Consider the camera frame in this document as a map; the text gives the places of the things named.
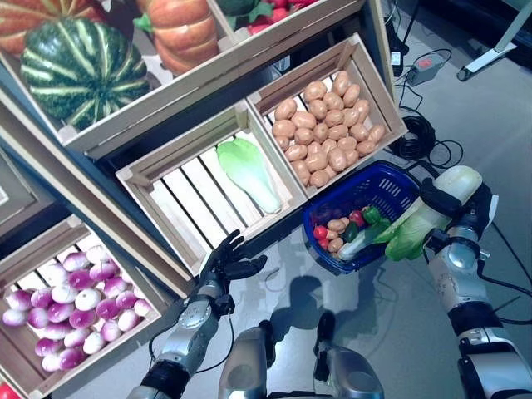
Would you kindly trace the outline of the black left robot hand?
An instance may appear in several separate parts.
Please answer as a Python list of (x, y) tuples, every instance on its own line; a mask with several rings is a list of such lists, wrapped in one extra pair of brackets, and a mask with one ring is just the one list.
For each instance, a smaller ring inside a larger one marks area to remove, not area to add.
[(199, 285), (217, 283), (224, 293), (228, 293), (231, 281), (246, 279), (261, 272), (268, 257), (262, 254), (252, 258), (248, 254), (247, 244), (239, 229), (230, 233), (207, 258), (199, 275)]

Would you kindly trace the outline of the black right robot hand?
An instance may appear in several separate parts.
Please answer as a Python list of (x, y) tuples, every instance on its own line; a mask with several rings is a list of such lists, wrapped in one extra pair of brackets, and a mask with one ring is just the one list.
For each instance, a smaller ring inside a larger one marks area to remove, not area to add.
[(449, 218), (443, 222), (442, 229), (448, 230), (455, 226), (473, 229), (480, 237), (490, 223), (490, 208), (493, 194), (490, 188), (482, 183), (475, 193), (462, 204), (457, 197), (435, 187), (434, 180), (425, 178), (421, 183), (420, 196), (430, 209)]

